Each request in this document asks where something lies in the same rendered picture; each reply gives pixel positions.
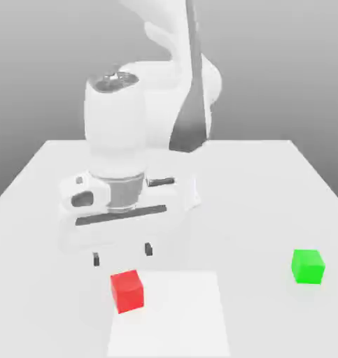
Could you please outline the small red cube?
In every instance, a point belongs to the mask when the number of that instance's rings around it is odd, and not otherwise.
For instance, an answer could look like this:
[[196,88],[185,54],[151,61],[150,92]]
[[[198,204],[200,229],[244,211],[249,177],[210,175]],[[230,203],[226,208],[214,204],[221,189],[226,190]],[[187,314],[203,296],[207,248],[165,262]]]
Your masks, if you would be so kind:
[[111,292],[119,314],[144,306],[143,284],[136,270],[114,274]]

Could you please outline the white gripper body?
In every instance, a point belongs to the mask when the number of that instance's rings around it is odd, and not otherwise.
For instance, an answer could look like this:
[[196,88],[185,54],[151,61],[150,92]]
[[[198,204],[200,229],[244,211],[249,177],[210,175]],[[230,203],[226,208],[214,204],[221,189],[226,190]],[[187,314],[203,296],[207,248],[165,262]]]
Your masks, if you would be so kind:
[[65,252],[139,245],[175,230],[198,206],[196,175],[100,178],[76,174],[59,184],[59,246]]

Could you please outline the small green cube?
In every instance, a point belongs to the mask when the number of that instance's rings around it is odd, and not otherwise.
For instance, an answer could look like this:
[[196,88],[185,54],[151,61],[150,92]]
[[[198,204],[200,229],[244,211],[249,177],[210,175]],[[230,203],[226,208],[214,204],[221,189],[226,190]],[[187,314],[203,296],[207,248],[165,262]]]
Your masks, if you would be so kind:
[[291,271],[298,284],[320,285],[325,272],[325,262],[318,250],[294,249]]

